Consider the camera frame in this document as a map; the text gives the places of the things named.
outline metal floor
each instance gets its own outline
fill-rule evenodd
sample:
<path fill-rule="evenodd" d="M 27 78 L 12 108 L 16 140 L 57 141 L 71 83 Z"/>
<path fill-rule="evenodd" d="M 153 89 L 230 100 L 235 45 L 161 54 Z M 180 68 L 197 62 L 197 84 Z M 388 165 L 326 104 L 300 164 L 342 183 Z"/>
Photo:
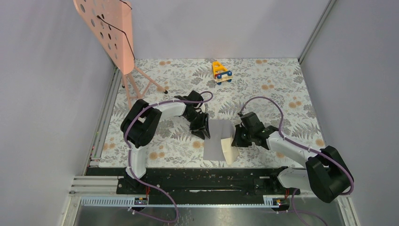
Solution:
<path fill-rule="evenodd" d="M 298 210 L 313 212 L 321 216 L 328 225 L 344 225 L 343 217 L 336 201 L 327 204 L 317 198 L 295 198 Z M 159 218 L 173 219 L 173 208 L 146 208 L 143 212 Z M 162 222 L 127 212 L 121 207 L 81 206 L 75 226 L 296 226 L 303 225 L 295 213 L 274 213 L 264 208 L 179 208 L 177 223 Z M 301 214 L 312 226 L 324 226 L 316 217 Z"/>

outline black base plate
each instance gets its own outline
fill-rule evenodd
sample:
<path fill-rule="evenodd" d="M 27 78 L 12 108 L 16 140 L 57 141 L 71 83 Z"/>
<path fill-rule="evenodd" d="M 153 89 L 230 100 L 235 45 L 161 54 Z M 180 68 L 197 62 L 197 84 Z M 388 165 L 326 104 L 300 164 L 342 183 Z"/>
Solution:
<path fill-rule="evenodd" d="M 273 179 L 279 170 L 147 168 L 141 180 L 159 185 L 177 204 L 264 204 L 263 195 L 285 195 L 286 189 Z M 125 168 L 88 168 L 86 175 L 123 176 L 117 194 L 145 194 L 145 186 L 127 176 Z M 149 204 L 171 204 L 156 189 L 151 189 L 149 195 L 152 197 Z"/>

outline pink perforated board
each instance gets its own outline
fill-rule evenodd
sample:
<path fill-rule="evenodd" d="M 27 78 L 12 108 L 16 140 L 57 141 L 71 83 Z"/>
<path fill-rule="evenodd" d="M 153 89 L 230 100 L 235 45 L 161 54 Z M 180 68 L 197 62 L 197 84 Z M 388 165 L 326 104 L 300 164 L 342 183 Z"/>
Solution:
<path fill-rule="evenodd" d="M 130 2 L 119 0 L 73 0 L 73 2 L 79 15 L 97 37 L 115 65 L 123 74 L 130 73 L 135 67 L 132 54 L 133 27 Z M 123 30 L 126 35 L 105 24 L 97 16 Z"/>

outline easel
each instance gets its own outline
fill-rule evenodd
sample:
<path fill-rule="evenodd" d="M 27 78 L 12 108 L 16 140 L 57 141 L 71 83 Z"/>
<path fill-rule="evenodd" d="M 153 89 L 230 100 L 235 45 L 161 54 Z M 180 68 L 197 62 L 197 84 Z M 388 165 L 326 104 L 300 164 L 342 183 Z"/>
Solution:
<path fill-rule="evenodd" d="M 73 2 L 79 15 L 97 37 L 115 65 L 120 69 L 129 109 L 132 108 L 131 99 L 143 98 L 151 84 L 156 85 L 162 92 L 168 93 L 167 90 L 135 65 L 130 2 L 121 0 L 73 0 Z M 132 76 L 133 69 L 149 81 L 143 93 L 138 89 Z M 130 96 L 128 80 L 136 92 L 134 97 Z"/>

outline floral pattern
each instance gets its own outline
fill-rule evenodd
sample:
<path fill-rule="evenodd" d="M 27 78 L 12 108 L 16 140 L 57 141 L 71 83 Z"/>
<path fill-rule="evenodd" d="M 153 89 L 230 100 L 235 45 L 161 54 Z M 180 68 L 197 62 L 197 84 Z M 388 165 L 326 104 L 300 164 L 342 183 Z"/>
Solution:
<path fill-rule="evenodd" d="M 164 94 L 151 85 L 144 99 L 156 103 L 173 96 L 188 95 L 192 90 L 213 92 L 214 98 L 205 104 L 211 119 L 226 119 L 240 123 L 237 112 L 251 97 L 265 96 L 275 100 L 283 109 L 284 133 L 307 145 L 323 147 L 316 114 L 303 80 L 297 59 L 218 59 L 233 72 L 232 82 L 217 85 L 213 79 L 215 59 L 136 60 L 136 65 L 158 84 L 169 91 Z M 147 85 L 136 71 L 133 76 L 138 87 Z M 100 167 L 126 167 L 128 148 L 123 140 L 120 124 L 129 109 L 125 89 L 120 85 L 107 131 Z M 245 112 L 255 112 L 265 125 L 278 126 L 280 114 L 264 99 L 251 101 Z M 203 160 L 204 141 L 193 136 L 184 118 L 174 117 L 161 121 L 147 148 L 148 167 L 300 167 L 281 153 L 252 145 L 239 148 L 236 161 L 228 166 L 224 161 Z"/>

